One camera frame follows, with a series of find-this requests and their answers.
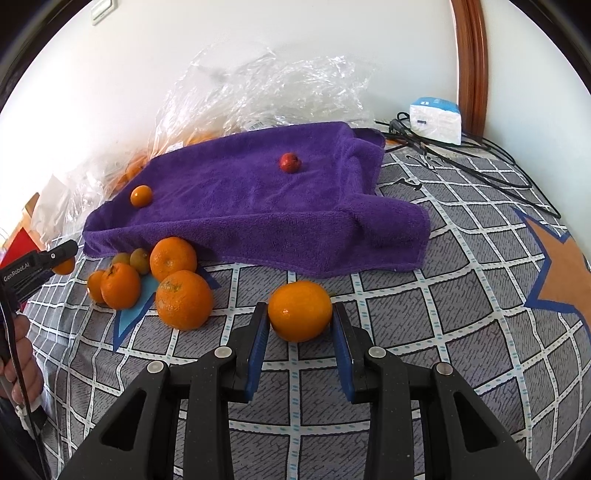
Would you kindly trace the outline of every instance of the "black cable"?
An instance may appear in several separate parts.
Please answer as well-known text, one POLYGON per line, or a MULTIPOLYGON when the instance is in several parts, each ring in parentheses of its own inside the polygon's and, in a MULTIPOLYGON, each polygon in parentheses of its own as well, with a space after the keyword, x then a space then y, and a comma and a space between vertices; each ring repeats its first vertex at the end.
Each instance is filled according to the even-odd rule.
POLYGON ((24 400, 25 410, 27 412, 27 417, 29 421, 29 427, 32 430, 33 438, 35 440, 35 445, 37 446, 37 453, 39 454, 39 460, 41 461, 41 465, 43 466, 43 477, 46 480, 51 480, 51 472, 49 470, 49 466, 47 465, 47 458, 45 457, 43 444, 40 438, 40 432, 37 432, 37 428, 35 428, 35 424, 33 423, 33 414, 31 412, 31 404, 29 402, 29 395, 27 393, 27 387, 25 384, 24 377, 22 376, 22 369, 21 363, 18 359, 18 352, 17 352, 17 339, 14 330, 14 323, 12 320, 12 312, 8 303, 8 299, 6 298, 6 294, 0 288, 0 310, 2 310, 2 317, 4 320, 4 325, 6 325, 7 330, 7 337, 8 337, 8 348, 10 350, 10 356, 12 357, 12 363, 14 364, 14 370, 17 373, 17 380, 22 392, 22 399, 24 400))
POLYGON ((387 148, 386 150, 384 150, 384 153, 395 152, 396 150, 400 150, 404 147, 406 147, 406 145, 398 145, 397 147, 387 148))
MULTIPOLYGON (((561 214, 558 209, 548 200, 548 197, 540 190, 537 184, 531 179, 531 177, 517 164, 515 159, 511 156, 509 152, 504 150, 502 147, 497 145, 491 140, 488 140, 484 137, 476 137, 474 135, 469 135, 466 133, 462 134, 462 143, 461 145, 453 145, 445 142, 440 142, 437 140, 432 140, 430 138, 422 137, 421 135, 417 135, 413 132, 406 124, 406 122, 410 121, 410 116, 406 112, 400 112, 395 119, 393 119, 389 124, 384 122, 376 121, 378 125, 387 125, 388 132, 384 133, 384 136, 388 140, 394 140, 398 142, 403 142, 404 145, 402 146, 409 146, 415 149, 419 154, 422 155, 432 155, 433 157, 439 158, 440 160, 444 161, 447 164, 456 167, 458 170, 461 170, 468 175, 480 180, 483 184, 488 185, 489 187, 498 190, 499 192, 504 193, 505 195, 519 201, 520 203, 529 205, 540 212, 547 213, 548 215, 560 219, 561 214), (517 169, 523 178, 525 179, 523 184, 516 184, 510 181, 500 179, 497 177, 493 177, 491 175, 487 175, 484 172, 476 170, 475 168, 468 167, 462 163, 452 160, 445 155, 440 154, 439 152, 433 150, 432 147, 438 147, 444 149, 448 152, 456 153, 465 156, 469 160, 471 158, 484 158, 478 155, 469 154, 465 151, 458 150, 458 148, 462 148, 464 150, 484 150, 486 152, 492 153, 498 160, 503 161, 507 165, 510 165, 514 169, 517 169), (509 189, 515 190, 530 190, 532 188, 536 188, 538 192, 541 193, 542 197, 545 200, 545 203, 550 207, 549 209, 540 206, 526 198, 514 193, 509 189)), ((388 149, 387 151, 397 150, 397 147, 394 149, 388 149)))

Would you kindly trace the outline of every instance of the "blue gripper pad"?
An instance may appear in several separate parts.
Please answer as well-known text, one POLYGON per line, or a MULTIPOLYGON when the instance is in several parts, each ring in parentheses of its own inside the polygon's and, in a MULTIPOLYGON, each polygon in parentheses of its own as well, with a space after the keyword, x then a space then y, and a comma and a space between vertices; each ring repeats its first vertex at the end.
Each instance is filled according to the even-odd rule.
POLYGON ((258 389, 261 379, 262 363, 265 359, 267 350, 267 340, 269 339, 269 318, 265 312, 259 321, 256 337, 252 342, 251 353, 248 356, 248 380, 246 381, 245 396, 248 401, 252 400, 258 389))
POLYGON ((340 322, 340 317, 335 308, 333 308, 331 330, 333 346, 335 348, 336 365, 337 370, 339 371, 340 386, 343 389, 347 400, 353 401, 353 393, 355 392, 353 387, 353 359, 349 352, 347 339, 340 322))

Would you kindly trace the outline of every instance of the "red fruit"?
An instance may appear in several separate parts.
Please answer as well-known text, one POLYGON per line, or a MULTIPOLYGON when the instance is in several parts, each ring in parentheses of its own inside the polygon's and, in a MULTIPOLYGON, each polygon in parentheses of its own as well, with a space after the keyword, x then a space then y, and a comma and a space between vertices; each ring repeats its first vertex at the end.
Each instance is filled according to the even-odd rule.
POLYGON ((285 173, 295 173, 301 167, 301 160, 295 153, 284 153, 279 160, 279 168, 285 173))

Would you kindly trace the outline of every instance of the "small orange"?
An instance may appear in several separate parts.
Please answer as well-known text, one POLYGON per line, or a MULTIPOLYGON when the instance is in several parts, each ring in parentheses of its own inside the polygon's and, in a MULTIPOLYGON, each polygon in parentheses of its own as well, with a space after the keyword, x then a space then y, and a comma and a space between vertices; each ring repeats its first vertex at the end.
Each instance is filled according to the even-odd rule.
POLYGON ((288 342, 305 342, 321 334, 329 324, 332 304, 320 285, 300 280, 273 292, 268 315, 279 337, 288 342))
POLYGON ((158 281, 180 270, 197 270, 197 253, 189 242, 177 236, 162 239, 150 255, 150 270, 158 281))
POLYGON ((198 143, 206 142, 207 140, 213 140, 214 138, 218 138, 219 135, 215 132, 195 132, 193 135, 189 137, 189 139, 185 142, 185 147, 189 145, 195 145, 198 143))
POLYGON ((132 158, 125 169, 125 176, 128 181, 134 179, 134 177, 144 169, 145 158, 143 155, 136 155, 132 158))
POLYGON ((141 292, 139 273, 125 263, 111 265, 101 278, 100 292, 112 309, 130 309, 138 301, 141 292))
POLYGON ((125 174, 121 175, 117 181, 115 182, 115 186, 113 187, 113 192, 118 193, 121 190, 123 190, 123 187, 125 187, 127 184, 129 183, 129 180, 127 179, 127 176, 125 174))
POLYGON ((131 192, 131 205, 136 208, 142 208, 152 203, 152 189, 147 185, 140 185, 131 192))
POLYGON ((180 270, 158 286, 155 303, 158 316, 166 325, 193 330, 211 315, 213 294, 203 277, 189 270, 180 270))
POLYGON ((88 296, 95 303, 105 302, 103 294, 100 291, 100 283, 103 279, 103 273, 105 273, 105 270, 97 270, 96 272, 93 272, 90 277, 88 277, 88 280, 86 280, 86 290, 88 291, 88 296))
POLYGON ((53 273, 56 275, 69 275, 74 271, 76 266, 76 259, 74 257, 68 258, 65 262, 60 263, 57 267, 53 267, 53 273))
POLYGON ((150 273, 150 254, 143 248, 136 248, 129 256, 129 264, 134 267, 140 275, 150 273))

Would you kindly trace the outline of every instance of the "gray checkered bedspread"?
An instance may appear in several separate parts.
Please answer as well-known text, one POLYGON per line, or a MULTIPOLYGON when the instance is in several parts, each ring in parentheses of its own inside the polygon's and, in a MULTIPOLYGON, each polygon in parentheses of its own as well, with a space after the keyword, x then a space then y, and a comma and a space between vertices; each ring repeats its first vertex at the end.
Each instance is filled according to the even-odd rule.
MULTIPOLYGON (((387 154, 376 193, 428 210, 432 232, 424 267, 411 273, 364 271, 320 283, 377 345, 418 365, 451 362, 540 478, 557 478, 591 433, 591 345, 576 315, 523 306, 544 256, 512 208, 558 233, 566 229, 454 167, 433 164, 428 170, 415 155, 407 149, 387 154), (423 186, 396 183, 400 178, 423 186)), ((499 161, 472 165, 511 181, 521 178, 499 161)), ((521 194, 542 203, 535 190, 521 194)), ((171 330, 149 310, 112 352, 113 311, 92 304, 85 285, 108 262, 80 254, 74 274, 53 278, 25 311, 45 374, 50 421, 44 441, 54 475, 147 363, 179 364, 225 344, 258 301, 301 278, 256 265, 208 264, 221 288, 203 328, 171 330)), ((414 408, 415 471, 422 479, 421 419, 414 408)), ((252 403, 231 404, 229 416, 237 480, 363 477, 369 410, 346 402, 328 335, 296 345, 271 332, 259 390, 252 403)), ((185 418, 181 410, 175 479, 183 474, 185 418)))

